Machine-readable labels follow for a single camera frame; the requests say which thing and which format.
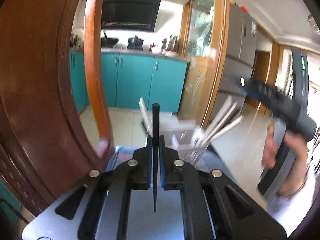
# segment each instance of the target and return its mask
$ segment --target person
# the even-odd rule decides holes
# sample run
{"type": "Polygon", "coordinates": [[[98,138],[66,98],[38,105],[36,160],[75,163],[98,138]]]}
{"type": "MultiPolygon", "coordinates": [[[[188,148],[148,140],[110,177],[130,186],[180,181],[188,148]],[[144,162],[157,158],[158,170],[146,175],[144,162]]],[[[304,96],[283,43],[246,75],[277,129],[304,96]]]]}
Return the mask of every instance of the person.
{"type": "MultiPolygon", "coordinates": [[[[263,149],[262,166],[271,169],[276,164],[279,145],[273,138],[274,126],[268,127],[263,149]]],[[[267,212],[281,224],[289,236],[309,211],[315,190],[314,168],[307,163],[307,143],[299,134],[287,131],[286,145],[295,151],[297,159],[277,194],[267,203],[267,212]]]]}

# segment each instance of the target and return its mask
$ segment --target glass panel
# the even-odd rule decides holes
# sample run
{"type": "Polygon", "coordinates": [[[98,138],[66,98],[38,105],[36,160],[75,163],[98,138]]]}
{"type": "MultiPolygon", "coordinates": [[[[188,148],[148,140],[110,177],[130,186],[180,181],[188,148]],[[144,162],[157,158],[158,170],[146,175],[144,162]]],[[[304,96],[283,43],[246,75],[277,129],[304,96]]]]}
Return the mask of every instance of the glass panel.
{"type": "Polygon", "coordinates": [[[210,53],[214,0],[193,0],[187,54],[207,56],[210,53]]]}

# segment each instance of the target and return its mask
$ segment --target silver screw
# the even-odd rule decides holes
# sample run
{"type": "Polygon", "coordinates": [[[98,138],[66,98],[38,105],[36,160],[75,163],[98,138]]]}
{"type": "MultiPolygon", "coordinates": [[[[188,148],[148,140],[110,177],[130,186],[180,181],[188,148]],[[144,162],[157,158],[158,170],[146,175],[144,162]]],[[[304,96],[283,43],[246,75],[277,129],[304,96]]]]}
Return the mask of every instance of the silver screw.
{"type": "Polygon", "coordinates": [[[215,178],[220,178],[222,176],[222,171],[220,170],[213,170],[212,171],[212,176],[214,176],[215,178]]]}
{"type": "Polygon", "coordinates": [[[100,171],[92,170],[92,171],[89,172],[89,175],[90,175],[91,178],[96,178],[96,177],[98,177],[100,175],[100,171]]]}
{"type": "Polygon", "coordinates": [[[137,160],[134,160],[134,159],[131,159],[131,160],[128,160],[128,165],[130,167],[134,167],[138,164],[138,161],[137,160]]]}
{"type": "Polygon", "coordinates": [[[184,162],[183,162],[183,160],[175,160],[175,161],[173,162],[173,164],[174,164],[175,166],[177,166],[177,167],[181,167],[181,166],[184,165],[184,162]]]}

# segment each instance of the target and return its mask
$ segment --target refrigerator door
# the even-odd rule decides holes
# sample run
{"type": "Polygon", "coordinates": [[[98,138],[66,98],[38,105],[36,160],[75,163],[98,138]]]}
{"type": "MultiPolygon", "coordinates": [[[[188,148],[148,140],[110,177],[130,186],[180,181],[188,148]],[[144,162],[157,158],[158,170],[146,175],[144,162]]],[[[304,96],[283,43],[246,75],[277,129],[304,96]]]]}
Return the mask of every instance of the refrigerator door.
{"type": "Polygon", "coordinates": [[[227,55],[239,59],[242,36],[242,10],[235,5],[230,5],[230,21],[227,55]]]}
{"type": "Polygon", "coordinates": [[[253,66],[256,52],[256,32],[256,21],[252,19],[249,14],[244,12],[240,60],[250,66],[253,66]]]}
{"type": "Polygon", "coordinates": [[[251,73],[251,67],[238,60],[226,57],[219,90],[245,96],[246,93],[238,87],[235,80],[239,80],[241,77],[248,79],[251,77],[251,73]]]}
{"type": "MultiPolygon", "coordinates": [[[[218,94],[217,94],[216,100],[214,102],[214,106],[213,106],[211,115],[210,115],[210,121],[212,121],[215,118],[215,116],[217,115],[217,113],[219,112],[219,110],[221,109],[223,103],[226,101],[226,99],[227,99],[227,97],[229,95],[232,97],[232,104],[234,102],[237,102],[237,107],[239,109],[242,109],[243,104],[244,104],[244,100],[245,100],[244,96],[234,95],[234,94],[231,94],[231,93],[226,93],[226,92],[219,91],[218,94]]],[[[239,115],[240,115],[240,112],[239,112],[239,114],[237,114],[233,118],[233,120],[236,119],[239,115]]]]}

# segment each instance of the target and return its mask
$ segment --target kitchen countertop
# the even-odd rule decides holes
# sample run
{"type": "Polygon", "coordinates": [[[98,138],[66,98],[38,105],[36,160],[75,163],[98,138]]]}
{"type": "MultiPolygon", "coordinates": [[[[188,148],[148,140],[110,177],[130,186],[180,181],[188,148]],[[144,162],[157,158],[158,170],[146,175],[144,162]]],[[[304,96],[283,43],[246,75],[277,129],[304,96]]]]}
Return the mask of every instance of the kitchen countertop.
{"type": "MultiPolygon", "coordinates": [[[[70,52],[83,53],[83,49],[70,48],[70,52]]],[[[184,59],[183,57],[180,57],[180,56],[158,54],[158,53],[152,53],[152,52],[145,51],[145,50],[135,50],[135,49],[101,48],[101,53],[120,53],[120,54],[135,54],[135,55],[145,55],[145,56],[152,56],[152,57],[162,57],[162,58],[182,61],[185,63],[189,63],[189,61],[190,61],[190,60],[184,59]]]]}

